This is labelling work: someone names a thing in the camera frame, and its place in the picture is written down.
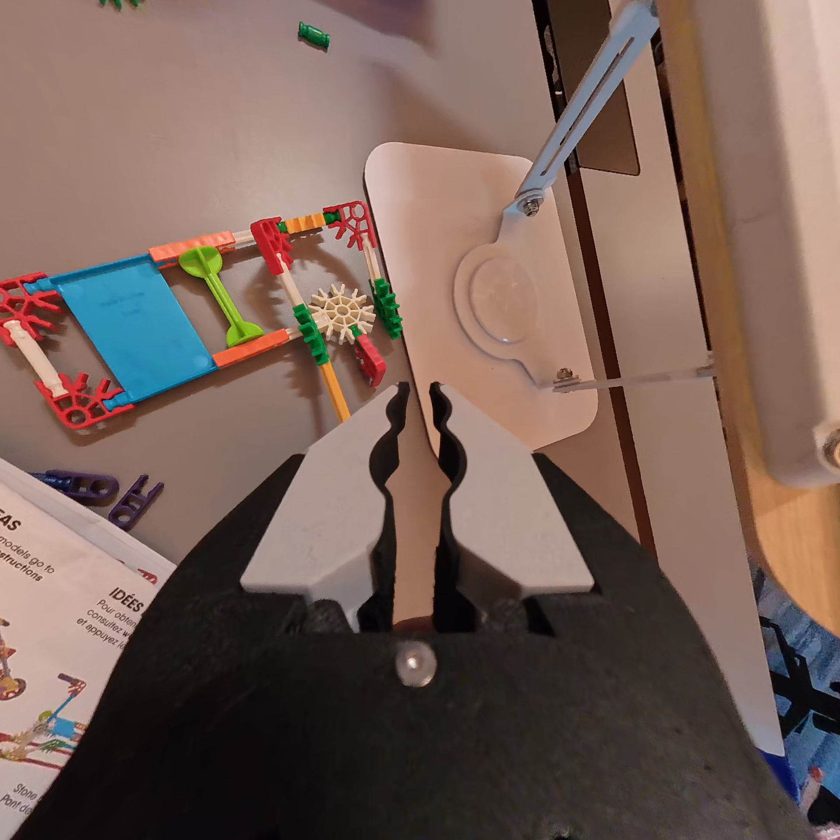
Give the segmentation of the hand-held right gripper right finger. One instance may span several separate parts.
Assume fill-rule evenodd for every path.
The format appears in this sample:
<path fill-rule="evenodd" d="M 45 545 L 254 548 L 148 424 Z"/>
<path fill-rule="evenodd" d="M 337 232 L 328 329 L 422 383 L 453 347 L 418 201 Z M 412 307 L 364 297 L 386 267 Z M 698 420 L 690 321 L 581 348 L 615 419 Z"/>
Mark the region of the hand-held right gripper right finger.
<path fill-rule="evenodd" d="M 431 384 L 437 462 L 450 481 L 440 518 L 433 623 L 471 632 L 499 602 L 595 585 L 531 449 L 451 385 Z"/>

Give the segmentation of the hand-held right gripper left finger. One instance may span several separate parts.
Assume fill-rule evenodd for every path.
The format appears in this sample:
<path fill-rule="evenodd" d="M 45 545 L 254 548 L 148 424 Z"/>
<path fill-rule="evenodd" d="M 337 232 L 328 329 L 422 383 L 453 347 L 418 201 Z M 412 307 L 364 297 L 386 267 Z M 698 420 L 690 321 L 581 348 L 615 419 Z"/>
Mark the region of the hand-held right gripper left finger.
<path fill-rule="evenodd" d="M 393 626 L 396 529 L 386 481 L 399 465 L 410 385 L 379 392 L 303 456 L 240 583 L 338 603 L 354 631 Z"/>

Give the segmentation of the yellow plastic rod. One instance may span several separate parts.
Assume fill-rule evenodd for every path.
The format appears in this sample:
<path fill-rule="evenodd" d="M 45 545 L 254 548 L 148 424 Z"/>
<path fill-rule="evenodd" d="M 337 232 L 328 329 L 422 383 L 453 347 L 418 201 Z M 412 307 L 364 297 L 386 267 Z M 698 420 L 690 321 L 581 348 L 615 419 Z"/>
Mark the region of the yellow plastic rod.
<path fill-rule="evenodd" d="M 348 404 L 344 398 L 342 389 L 340 387 L 337 375 L 333 369 L 332 363 L 327 360 L 318 366 L 322 382 L 327 388 L 331 405 L 336 413 L 340 423 L 344 423 L 351 417 L 351 412 Z"/>

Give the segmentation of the colourful construction toy model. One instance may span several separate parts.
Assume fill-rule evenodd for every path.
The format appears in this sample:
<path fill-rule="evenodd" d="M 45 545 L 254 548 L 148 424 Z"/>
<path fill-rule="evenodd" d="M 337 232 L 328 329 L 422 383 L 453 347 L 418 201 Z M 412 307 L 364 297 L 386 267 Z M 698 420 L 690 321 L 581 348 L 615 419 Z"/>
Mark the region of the colourful construction toy model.
<path fill-rule="evenodd" d="M 291 274 L 294 237 L 323 228 L 346 237 L 364 254 L 370 292 L 332 284 L 310 302 Z M 224 256 L 257 247 L 291 306 L 291 327 L 266 332 L 243 318 L 221 280 Z M 35 387 L 69 429 L 85 429 L 133 410 L 138 403 L 217 371 L 302 341 L 319 370 L 331 361 L 328 343 L 348 343 L 371 388 L 386 365 L 370 338 L 381 322 L 388 336 L 403 336 L 403 319 L 392 285 L 377 259 L 377 237 L 362 201 L 326 206 L 319 213 L 255 221 L 229 230 L 150 248 L 145 255 L 48 276 L 36 272 L 2 280 L 2 344 L 15 348 L 35 373 Z M 210 291 L 227 323 L 225 348 L 211 352 L 193 327 L 163 269 L 179 267 Z M 115 382 L 89 385 L 88 375 L 59 373 L 42 349 L 54 329 L 46 315 L 65 307 L 87 335 Z"/>

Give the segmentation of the purple clip connector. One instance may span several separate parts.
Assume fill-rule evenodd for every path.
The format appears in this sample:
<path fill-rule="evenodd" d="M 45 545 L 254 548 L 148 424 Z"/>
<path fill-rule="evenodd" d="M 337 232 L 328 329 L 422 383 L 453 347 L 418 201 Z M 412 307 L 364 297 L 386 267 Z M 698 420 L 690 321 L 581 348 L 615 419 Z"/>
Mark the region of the purple clip connector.
<path fill-rule="evenodd" d="M 131 531 L 147 508 L 162 493 L 165 484 L 146 487 L 149 475 L 141 475 L 108 513 L 108 520 L 124 532 Z"/>

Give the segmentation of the toy instruction booklet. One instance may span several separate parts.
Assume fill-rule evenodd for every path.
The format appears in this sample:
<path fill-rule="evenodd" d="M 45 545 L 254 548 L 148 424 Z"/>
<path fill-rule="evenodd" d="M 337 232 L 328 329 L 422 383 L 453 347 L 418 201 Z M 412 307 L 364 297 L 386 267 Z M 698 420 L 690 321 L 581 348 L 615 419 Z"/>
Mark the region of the toy instruction booklet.
<path fill-rule="evenodd" d="M 110 675 L 175 564 L 1 463 L 1 836 L 76 751 Z"/>

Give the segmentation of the white metal stand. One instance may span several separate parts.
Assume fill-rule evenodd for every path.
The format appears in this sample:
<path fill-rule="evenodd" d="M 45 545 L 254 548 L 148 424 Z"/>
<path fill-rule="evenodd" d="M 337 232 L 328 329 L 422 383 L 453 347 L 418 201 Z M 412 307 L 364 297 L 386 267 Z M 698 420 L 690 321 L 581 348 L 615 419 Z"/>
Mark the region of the white metal stand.
<path fill-rule="evenodd" d="M 365 186 L 427 437 L 440 435 L 429 389 L 452 385 L 531 449 L 583 431 L 597 398 L 553 393 L 711 378 L 713 362 L 596 381 L 552 185 L 658 29 L 655 2 L 622 2 L 610 34 L 537 161 L 383 143 Z"/>

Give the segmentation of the white instruction board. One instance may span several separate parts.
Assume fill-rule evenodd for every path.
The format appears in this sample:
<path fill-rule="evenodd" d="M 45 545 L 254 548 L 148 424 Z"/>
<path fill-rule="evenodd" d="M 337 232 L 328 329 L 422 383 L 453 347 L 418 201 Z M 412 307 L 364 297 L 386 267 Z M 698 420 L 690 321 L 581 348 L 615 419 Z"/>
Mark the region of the white instruction board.
<path fill-rule="evenodd" d="M 839 629 L 839 3 L 657 2 L 749 550 Z"/>

